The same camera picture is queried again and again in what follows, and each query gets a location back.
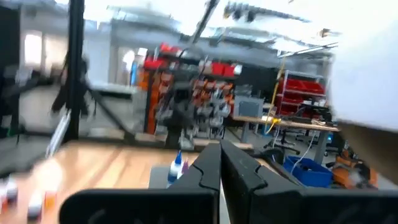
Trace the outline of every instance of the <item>white cable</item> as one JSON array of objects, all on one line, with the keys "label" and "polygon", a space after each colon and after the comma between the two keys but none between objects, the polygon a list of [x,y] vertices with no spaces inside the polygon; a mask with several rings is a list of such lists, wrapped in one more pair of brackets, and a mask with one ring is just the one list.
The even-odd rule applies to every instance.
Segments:
[{"label": "white cable", "polygon": [[307,154],[307,152],[310,150],[311,145],[312,145],[312,141],[313,141],[314,138],[315,138],[315,135],[312,136],[310,145],[308,146],[308,149],[304,152],[304,155],[293,165],[293,168],[292,168],[292,170],[290,171],[291,174],[293,174],[294,168],[297,166],[297,164],[298,164],[299,162],[301,162],[301,160],[304,158],[304,156],[305,156],[305,155]]},{"label": "white cable", "polygon": [[280,126],[278,126],[278,130],[276,132],[276,135],[275,135],[275,138],[274,138],[274,142],[272,143],[272,148],[274,148],[274,146],[275,146],[275,142],[276,142],[276,139],[278,138],[279,131],[280,131]]}]

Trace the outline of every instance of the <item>black wall panel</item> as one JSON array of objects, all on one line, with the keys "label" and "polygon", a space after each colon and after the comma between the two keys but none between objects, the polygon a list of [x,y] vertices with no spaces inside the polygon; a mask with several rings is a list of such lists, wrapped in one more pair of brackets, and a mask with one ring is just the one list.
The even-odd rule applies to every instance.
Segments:
[{"label": "black wall panel", "polygon": [[19,64],[21,40],[20,9],[0,6],[0,93],[4,82],[4,68]]}]

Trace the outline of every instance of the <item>blue plastic crate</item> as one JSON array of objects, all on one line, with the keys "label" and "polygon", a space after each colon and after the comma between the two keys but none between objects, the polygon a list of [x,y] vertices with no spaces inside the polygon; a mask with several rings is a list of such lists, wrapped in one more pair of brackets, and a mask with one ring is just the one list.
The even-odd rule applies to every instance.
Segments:
[{"label": "blue plastic crate", "polygon": [[[292,171],[293,165],[300,158],[289,156],[284,162],[288,172]],[[333,174],[327,168],[317,164],[312,159],[303,158],[293,170],[293,176],[301,183],[309,187],[329,187]]]}]

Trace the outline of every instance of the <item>gray box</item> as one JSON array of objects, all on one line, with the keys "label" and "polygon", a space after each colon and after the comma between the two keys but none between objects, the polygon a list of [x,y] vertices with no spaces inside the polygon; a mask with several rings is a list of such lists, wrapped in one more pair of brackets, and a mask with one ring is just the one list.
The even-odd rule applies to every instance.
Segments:
[{"label": "gray box", "polygon": [[262,117],[264,99],[246,96],[235,96],[234,116]]}]

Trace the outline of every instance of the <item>wooden table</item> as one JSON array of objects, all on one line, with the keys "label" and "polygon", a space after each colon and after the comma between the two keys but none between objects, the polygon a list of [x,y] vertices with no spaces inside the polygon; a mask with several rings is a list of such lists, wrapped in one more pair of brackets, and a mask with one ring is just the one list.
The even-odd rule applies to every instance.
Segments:
[{"label": "wooden table", "polygon": [[[234,120],[236,121],[244,121],[243,130],[241,135],[241,142],[247,143],[248,133],[249,133],[249,123],[254,124],[272,124],[272,120],[274,119],[271,116],[263,116],[262,118],[252,118],[246,116],[234,116]],[[320,122],[313,120],[312,124],[298,123],[293,121],[281,121],[276,123],[275,126],[281,126],[286,128],[297,128],[297,129],[307,129],[307,130],[316,130],[320,131],[317,145],[317,152],[315,153],[314,161],[321,164],[323,160],[323,156],[326,151],[326,144],[328,140],[329,132],[337,132],[340,131],[336,127],[330,127]]]},{"label": "wooden table", "polygon": [[[57,185],[56,206],[45,211],[41,224],[58,223],[58,210],[71,194],[90,188],[146,189],[152,166],[169,165],[176,151],[71,143],[53,158],[38,163],[31,174],[16,176],[19,198],[16,208],[0,215],[1,224],[26,224],[33,192]],[[199,153],[183,153],[191,163]],[[260,163],[274,171],[267,163]]]}]

